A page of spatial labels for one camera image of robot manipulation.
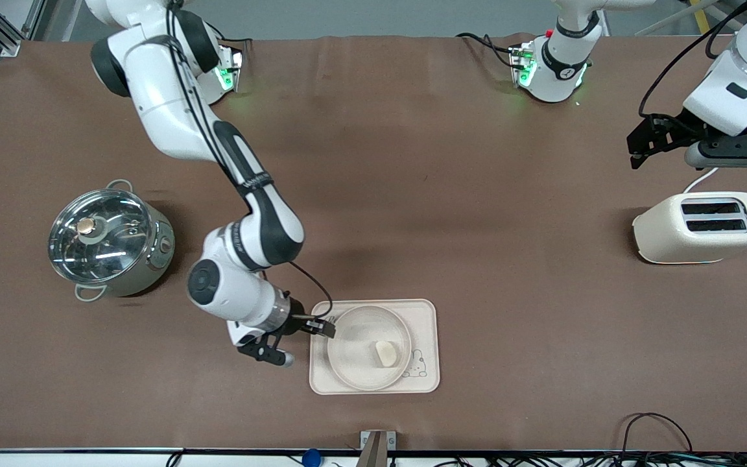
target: brown table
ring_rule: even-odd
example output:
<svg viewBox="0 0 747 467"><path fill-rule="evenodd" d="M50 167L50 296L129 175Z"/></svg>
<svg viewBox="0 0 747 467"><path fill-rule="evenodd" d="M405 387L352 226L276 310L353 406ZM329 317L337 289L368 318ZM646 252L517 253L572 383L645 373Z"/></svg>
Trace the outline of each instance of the brown table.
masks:
<svg viewBox="0 0 747 467"><path fill-rule="evenodd" d="M442 382L423 395L317 396L299 363L255 363L184 291L207 232L245 212L219 169L149 143L97 82L90 44L26 42L0 62L0 447L344 447L397 429L408 449L613 448L660 411L697 449L747 449L747 252L660 267L632 218L696 172L681 152L632 171L638 101L688 38L605 38L568 101L513 89L473 42L255 42L215 110L247 136L308 235L300 264L337 299L436 305ZM649 110L678 112L708 62L670 75ZM166 213L168 276L80 304L45 240L57 212L113 178ZM724 169L703 189L747 190ZM322 298L290 267L270 279ZM681 449L641 422L631 445Z"/></svg>

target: white cable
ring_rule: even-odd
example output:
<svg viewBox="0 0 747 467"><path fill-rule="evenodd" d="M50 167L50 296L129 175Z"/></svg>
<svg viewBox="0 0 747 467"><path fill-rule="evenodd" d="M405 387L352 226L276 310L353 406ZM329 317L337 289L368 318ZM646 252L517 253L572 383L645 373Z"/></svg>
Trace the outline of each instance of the white cable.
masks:
<svg viewBox="0 0 747 467"><path fill-rule="evenodd" d="M719 169L720 168L718 168L718 167L714 167L713 169L711 169L710 171L708 171L707 174L704 174L704 175L702 175L702 177L697 178L696 180L693 180L693 182L691 182L691 184L689 184L687 186L687 188L685 188L685 191L683 191L682 193L685 194L685 193L690 192L693 189L694 186L697 186L697 184L699 184L700 182L702 182L702 180L705 180L705 178L708 178L711 175L714 175L714 172L717 172Z"/></svg>

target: pot handle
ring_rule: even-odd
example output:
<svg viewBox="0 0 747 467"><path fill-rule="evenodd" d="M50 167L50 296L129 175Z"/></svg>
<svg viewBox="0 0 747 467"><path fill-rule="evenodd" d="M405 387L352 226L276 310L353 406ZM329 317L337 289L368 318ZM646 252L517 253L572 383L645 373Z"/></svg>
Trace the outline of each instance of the pot handle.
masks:
<svg viewBox="0 0 747 467"><path fill-rule="evenodd" d="M92 298L85 298L85 296L82 295L83 290L99 290L100 292L98 292L95 296L92 296ZM95 302L106 294L106 290L108 290L108 286L104 285L98 287L89 287L86 285L76 284L74 286L74 296L76 296L77 300L81 302Z"/></svg>
<svg viewBox="0 0 747 467"><path fill-rule="evenodd" d="M112 180L110 183L106 186L106 188L113 188L115 186L118 186L118 184L127 184L128 185L128 192L134 193L134 186L131 186L131 182L128 180L125 180L125 178L117 178L117 180Z"/></svg>

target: plate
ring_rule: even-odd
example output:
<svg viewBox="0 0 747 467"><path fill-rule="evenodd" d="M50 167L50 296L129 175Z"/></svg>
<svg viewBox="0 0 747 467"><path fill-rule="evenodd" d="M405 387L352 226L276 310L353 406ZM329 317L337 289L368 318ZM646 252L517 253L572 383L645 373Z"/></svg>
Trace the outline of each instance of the plate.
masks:
<svg viewBox="0 0 747 467"><path fill-rule="evenodd" d="M358 390L380 390L394 384L411 360L411 334L403 319L374 305L353 308L335 322L336 335L327 343L330 367L336 376ZM383 367L376 342L391 342L397 363Z"/></svg>

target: cooking pot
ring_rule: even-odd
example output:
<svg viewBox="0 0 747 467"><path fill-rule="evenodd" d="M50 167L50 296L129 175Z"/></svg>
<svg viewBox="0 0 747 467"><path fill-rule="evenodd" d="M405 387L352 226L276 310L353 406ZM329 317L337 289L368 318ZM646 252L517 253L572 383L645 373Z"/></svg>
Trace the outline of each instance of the cooking pot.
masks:
<svg viewBox="0 0 747 467"><path fill-rule="evenodd" d="M128 190L115 188L119 184ZM172 225L134 194L128 180L72 201L56 216L48 237L54 271L75 284L74 295L83 302L148 289L173 256Z"/></svg>

